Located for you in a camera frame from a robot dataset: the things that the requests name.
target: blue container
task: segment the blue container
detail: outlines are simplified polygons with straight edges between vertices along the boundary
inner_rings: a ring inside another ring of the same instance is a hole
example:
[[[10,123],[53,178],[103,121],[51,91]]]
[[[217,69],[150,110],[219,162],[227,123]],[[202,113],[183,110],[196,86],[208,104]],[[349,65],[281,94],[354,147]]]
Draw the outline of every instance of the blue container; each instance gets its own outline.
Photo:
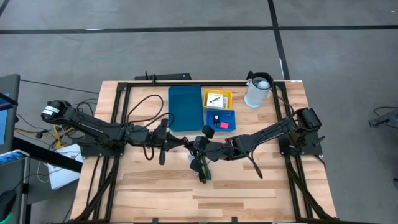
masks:
[[[228,123],[227,129],[222,129],[214,124],[214,115],[218,115],[220,118],[220,123]],[[206,110],[206,125],[212,127],[215,131],[235,131],[235,111],[234,110]]]
[[[169,116],[172,131],[196,131],[203,128],[201,86],[172,86],[169,88]]]

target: wooden tabletop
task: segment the wooden tabletop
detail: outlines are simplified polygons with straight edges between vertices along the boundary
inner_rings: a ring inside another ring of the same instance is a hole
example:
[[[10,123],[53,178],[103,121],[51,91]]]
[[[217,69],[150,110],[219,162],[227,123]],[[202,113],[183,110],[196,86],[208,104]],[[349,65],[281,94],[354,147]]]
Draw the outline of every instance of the wooden tabletop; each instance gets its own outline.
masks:
[[[117,84],[117,81],[103,82],[95,113],[97,118],[107,122],[111,120]],[[303,83],[286,81],[286,85],[292,106],[295,109],[307,107]],[[224,142],[227,137],[254,133],[277,122],[272,96],[261,107],[253,109],[244,103],[244,86],[208,88],[232,91],[233,109],[236,112],[236,130],[216,133],[212,141]],[[168,87],[133,87],[129,110],[151,94],[158,94],[164,99],[162,113],[168,112]],[[123,98],[122,94],[118,121]],[[160,100],[149,98],[133,112],[130,120],[151,118],[159,108]],[[195,136],[203,135],[199,131],[173,134],[177,137],[186,136],[191,141]],[[127,145],[119,165],[111,222],[151,222],[153,218],[159,218],[160,222],[230,222],[231,217],[237,217],[242,222],[295,220],[285,162],[276,139],[258,146],[254,153],[254,159],[264,176],[262,180],[248,159],[240,159],[209,163],[212,180],[203,184],[189,168],[188,155],[183,147],[173,149],[167,153],[165,165],[160,166],[158,149],[155,150],[155,158],[147,161],[142,148]],[[302,156],[302,160],[309,191],[325,211],[335,217],[323,164],[313,156]],[[71,218],[77,217],[86,207],[95,161],[96,157],[92,157],[83,163]],[[91,197],[98,186],[101,164],[102,158]],[[298,197],[304,217],[305,209],[299,190]],[[105,203],[101,205],[100,217],[104,217],[104,208]]]

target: green object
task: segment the green object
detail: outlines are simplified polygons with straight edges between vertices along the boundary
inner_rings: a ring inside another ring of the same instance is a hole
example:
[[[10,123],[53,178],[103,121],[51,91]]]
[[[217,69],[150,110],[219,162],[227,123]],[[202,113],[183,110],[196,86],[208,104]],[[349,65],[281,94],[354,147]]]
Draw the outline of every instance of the green object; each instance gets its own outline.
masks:
[[[206,161],[205,156],[202,156],[201,163],[203,164],[203,167],[205,168],[206,179],[211,180],[211,173],[210,173],[209,167],[207,166],[207,161]]]
[[[3,221],[0,222],[0,224],[6,224],[12,217],[12,212],[8,214],[7,218],[5,218]]]

